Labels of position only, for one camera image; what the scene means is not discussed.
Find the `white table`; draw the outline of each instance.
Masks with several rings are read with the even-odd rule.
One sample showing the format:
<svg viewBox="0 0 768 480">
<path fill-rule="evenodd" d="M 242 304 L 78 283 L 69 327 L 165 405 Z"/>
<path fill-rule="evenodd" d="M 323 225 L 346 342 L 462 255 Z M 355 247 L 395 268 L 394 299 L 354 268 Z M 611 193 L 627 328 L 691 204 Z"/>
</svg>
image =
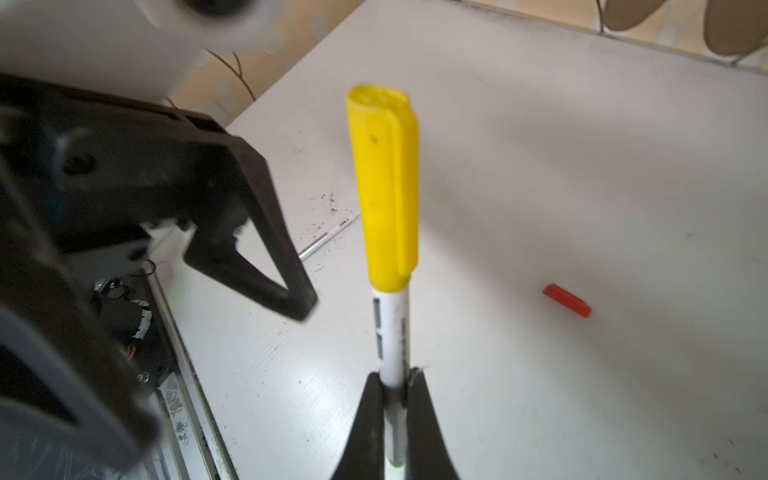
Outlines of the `white table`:
<svg viewBox="0 0 768 480">
<path fill-rule="evenodd" d="M 361 81 L 419 116 L 412 362 L 464 480 L 768 475 L 768 78 L 366 0 L 230 127 L 269 161 L 298 248 L 356 209 Z M 183 265 L 183 240 L 158 275 L 240 477 L 327 479 L 377 368 L 360 223 L 305 262 L 306 324 Z M 275 271 L 252 226 L 240 251 Z"/>
</svg>

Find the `red object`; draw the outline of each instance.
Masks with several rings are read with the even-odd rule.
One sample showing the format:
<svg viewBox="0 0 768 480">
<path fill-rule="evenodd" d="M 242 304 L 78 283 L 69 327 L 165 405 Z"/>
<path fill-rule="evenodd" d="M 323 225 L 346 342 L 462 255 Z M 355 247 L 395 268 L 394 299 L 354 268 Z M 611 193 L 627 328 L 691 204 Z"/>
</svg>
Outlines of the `red object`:
<svg viewBox="0 0 768 480">
<path fill-rule="evenodd" d="M 544 289 L 544 295 L 553 299 L 555 302 L 566 306 L 568 309 L 573 310 L 584 318 L 589 317 L 592 314 L 592 307 L 587 305 L 582 299 L 575 296 L 573 293 L 563 290 L 554 283 L 547 285 Z"/>
</svg>

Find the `pen cap clip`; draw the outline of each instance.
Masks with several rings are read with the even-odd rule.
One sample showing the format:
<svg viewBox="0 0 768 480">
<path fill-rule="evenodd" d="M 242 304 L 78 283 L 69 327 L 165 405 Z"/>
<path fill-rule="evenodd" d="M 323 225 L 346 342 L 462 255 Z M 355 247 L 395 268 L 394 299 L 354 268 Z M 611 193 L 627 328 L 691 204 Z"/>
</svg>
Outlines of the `pen cap clip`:
<svg viewBox="0 0 768 480">
<path fill-rule="evenodd" d="M 368 271 L 396 292 L 419 261 L 419 128 L 408 96 L 358 85 L 347 95 Z"/>
</svg>

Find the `marker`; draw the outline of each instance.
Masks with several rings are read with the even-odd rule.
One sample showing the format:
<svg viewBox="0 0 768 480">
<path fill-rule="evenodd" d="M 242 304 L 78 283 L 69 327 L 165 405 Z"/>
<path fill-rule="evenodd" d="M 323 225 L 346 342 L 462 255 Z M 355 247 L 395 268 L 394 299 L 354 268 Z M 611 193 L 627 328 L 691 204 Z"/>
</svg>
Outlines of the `marker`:
<svg viewBox="0 0 768 480">
<path fill-rule="evenodd" d="M 360 212 L 355 212 L 354 214 L 349 215 L 348 217 L 344 217 L 344 220 L 341 220 L 333 227 L 330 227 L 325 232 L 321 233 L 319 237 L 317 237 L 315 240 L 312 240 L 312 243 L 304 247 L 304 250 L 301 250 L 299 252 L 299 260 L 304 261 L 309 255 L 312 255 L 317 250 L 320 249 L 323 245 L 328 243 L 332 238 L 336 236 L 338 232 L 341 230 L 344 230 L 349 225 L 351 225 L 357 218 L 360 216 Z"/>
<path fill-rule="evenodd" d="M 408 285 L 419 261 L 419 129 L 408 96 L 392 88 L 359 85 L 346 106 L 381 359 L 384 451 L 400 466 L 408 449 Z"/>
</svg>

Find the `black circular hole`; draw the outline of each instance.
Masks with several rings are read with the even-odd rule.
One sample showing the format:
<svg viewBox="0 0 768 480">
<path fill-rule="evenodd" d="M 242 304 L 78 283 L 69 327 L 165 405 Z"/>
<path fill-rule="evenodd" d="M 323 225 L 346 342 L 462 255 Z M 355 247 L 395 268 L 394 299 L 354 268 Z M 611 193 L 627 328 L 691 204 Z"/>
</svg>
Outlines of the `black circular hole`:
<svg viewBox="0 0 768 480">
<path fill-rule="evenodd" d="M 93 155 L 76 155 L 69 157 L 61 166 L 61 171 L 67 175 L 87 175 L 96 169 L 96 159 Z"/>
<path fill-rule="evenodd" d="M 250 0 L 184 0 L 190 8 L 207 17 L 228 17 L 241 11 Z"/>
<path fill-rule="evenodd" d="M 136 250 L 132 251 L 130 255 L 128 255 L 128 259 L 131 262 L 135 262 L 136 260 L 139 260 L 140 258 L 144 258 L 144 255 L 147 254 L 147 248 L 137 248 Z"/>
</svg>

